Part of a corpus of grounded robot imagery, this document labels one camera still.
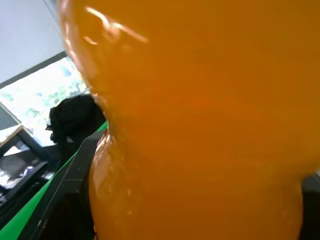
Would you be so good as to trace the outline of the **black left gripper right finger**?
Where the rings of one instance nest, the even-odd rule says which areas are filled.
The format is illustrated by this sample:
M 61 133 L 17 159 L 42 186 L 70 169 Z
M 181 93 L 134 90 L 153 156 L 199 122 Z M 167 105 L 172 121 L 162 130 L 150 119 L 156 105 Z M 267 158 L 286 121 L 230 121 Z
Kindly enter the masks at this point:
M 298 240 L 320 240 L 320 176 L 315 173 L 302 183 L 303 221 Z

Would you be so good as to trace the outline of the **orange juice bottle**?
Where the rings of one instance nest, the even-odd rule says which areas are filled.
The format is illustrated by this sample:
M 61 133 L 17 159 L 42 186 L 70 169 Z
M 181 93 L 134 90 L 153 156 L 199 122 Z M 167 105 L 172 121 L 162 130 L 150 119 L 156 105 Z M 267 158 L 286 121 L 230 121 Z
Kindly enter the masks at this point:
M 57 0 L 108 121 L 94 240 L 299 240 L 320 169 L 320 0 Z

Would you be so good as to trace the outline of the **black desk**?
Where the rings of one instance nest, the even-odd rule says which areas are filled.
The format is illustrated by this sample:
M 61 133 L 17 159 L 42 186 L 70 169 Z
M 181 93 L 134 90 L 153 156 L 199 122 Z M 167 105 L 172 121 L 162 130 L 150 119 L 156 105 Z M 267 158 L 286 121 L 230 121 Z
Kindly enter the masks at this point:
M 0 129 L 0 208 L 41 183 L 41 174 L 55 170 L 60 161 L 50 130 L 35 134 L 18 124 Z

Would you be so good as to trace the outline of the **black backpack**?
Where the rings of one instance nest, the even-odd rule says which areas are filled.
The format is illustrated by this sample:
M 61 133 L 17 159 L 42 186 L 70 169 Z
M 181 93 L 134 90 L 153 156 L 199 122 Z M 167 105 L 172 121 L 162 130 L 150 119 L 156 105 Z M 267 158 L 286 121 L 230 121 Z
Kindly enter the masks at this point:
M 59 151 L 60 162 L 66 162 L 84 139 L 106 122 L 106 118 L 90 94 L 66 98 L 49 111 L 47 131 Z

